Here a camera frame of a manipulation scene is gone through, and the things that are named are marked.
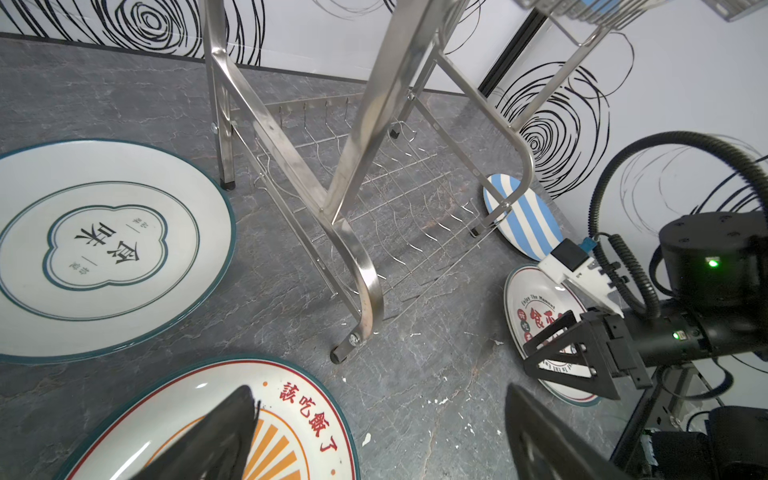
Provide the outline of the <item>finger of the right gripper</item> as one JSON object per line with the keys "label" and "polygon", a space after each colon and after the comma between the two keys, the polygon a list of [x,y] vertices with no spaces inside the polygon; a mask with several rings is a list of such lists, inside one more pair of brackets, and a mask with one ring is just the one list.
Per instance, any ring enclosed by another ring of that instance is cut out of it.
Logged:
{"label": "finger of the right gripper", "polygon": [[607,316],[607,312],[594,308],[579,315],[566,311],[523,345],[526,359],[585,360],[597,347]]}
{"label": "finger of the right gripper", "polygon": [[563,401],[620,399],[614,380],[606,370],[548,359],[535,362],[532,357],[523,360],[523,367],[528,376],[538,379]]}

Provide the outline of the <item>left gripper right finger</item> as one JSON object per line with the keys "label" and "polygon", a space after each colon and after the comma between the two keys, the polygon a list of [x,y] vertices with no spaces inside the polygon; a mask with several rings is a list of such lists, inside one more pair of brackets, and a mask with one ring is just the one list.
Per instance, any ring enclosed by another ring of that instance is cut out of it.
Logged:
{"label": "left gripper right finger", "polygon": [[505,431],[520,479],[627,479],[526,389],[511,383]]}

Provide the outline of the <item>white plate red characters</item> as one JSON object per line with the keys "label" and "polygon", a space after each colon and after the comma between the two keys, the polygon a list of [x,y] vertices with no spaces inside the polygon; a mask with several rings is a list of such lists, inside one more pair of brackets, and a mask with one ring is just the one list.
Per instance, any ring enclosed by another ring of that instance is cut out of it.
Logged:
{"label": "white plate red characters", "polygon": [[[507,277],[504,308],[508,329],[522,359],[526,358],[523,345],[548,324],[569,310],[577,315],[586,312],[584,304],[569,287],[555,284],[533,266],[522,267]],[[561,401],[573,406],[592,407],[600,400]]]}

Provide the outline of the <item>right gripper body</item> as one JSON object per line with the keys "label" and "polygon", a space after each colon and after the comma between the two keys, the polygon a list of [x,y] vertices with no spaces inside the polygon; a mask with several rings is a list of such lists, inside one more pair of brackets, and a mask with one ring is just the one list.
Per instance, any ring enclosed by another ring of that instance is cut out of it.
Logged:
{"label": "right gripper body", "polygon": [[628,377],[638,390],[652,386],[649,367],[678,364],[678,327],[671,317],[643,320],[635,314],[606,314],[602,323],[608,336],[609,358],[616,366],[613,377]]}

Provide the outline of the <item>blue white striped plate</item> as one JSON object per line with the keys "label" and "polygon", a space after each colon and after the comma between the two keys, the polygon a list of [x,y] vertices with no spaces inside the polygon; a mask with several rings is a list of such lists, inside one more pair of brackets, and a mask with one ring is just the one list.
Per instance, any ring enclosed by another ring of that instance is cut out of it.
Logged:
{"label": "blue white striped plate", "polygon": [[621,0],[589,0],[581,1],[578,5],[578,15],[612,14],[617,12],[624,4]]}

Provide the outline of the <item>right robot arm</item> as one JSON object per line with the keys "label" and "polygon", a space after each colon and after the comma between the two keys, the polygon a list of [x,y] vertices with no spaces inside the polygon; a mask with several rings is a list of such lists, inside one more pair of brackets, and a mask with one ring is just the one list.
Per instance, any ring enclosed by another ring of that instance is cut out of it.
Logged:
{"label": "right robot arm", "polygon": [[[648,267],[618,235],[600,245],[600,209],[624,162],[654,147],[677,145],[710,154],[752,190],[750,212],[695,211],[665,225]],[[522,479],[763,479],[767,475],[767,412],[722,406],[703,432],[665,431],[651,411],[668,392],[667,378],[696,361],[767,354],[767,176],[757,160],[719,138],[668,131],[625,147],[593,191],[588,235],[564,241],[540,269],[571,283],[593,306],[567,312],[524,345],[525,372],[606,399],[628,377],[642,393],[611,458],[603,458],[526,390],[510,385],[505,427]]]}

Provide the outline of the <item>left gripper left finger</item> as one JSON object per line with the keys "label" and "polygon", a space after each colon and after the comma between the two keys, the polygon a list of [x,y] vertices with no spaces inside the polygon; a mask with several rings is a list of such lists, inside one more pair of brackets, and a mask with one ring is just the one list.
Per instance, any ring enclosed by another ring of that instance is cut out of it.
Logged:
{"label": "left gripper left finger", "polygon": [[242,385],[147,467],[136,479],[240,479],[261,403]]}

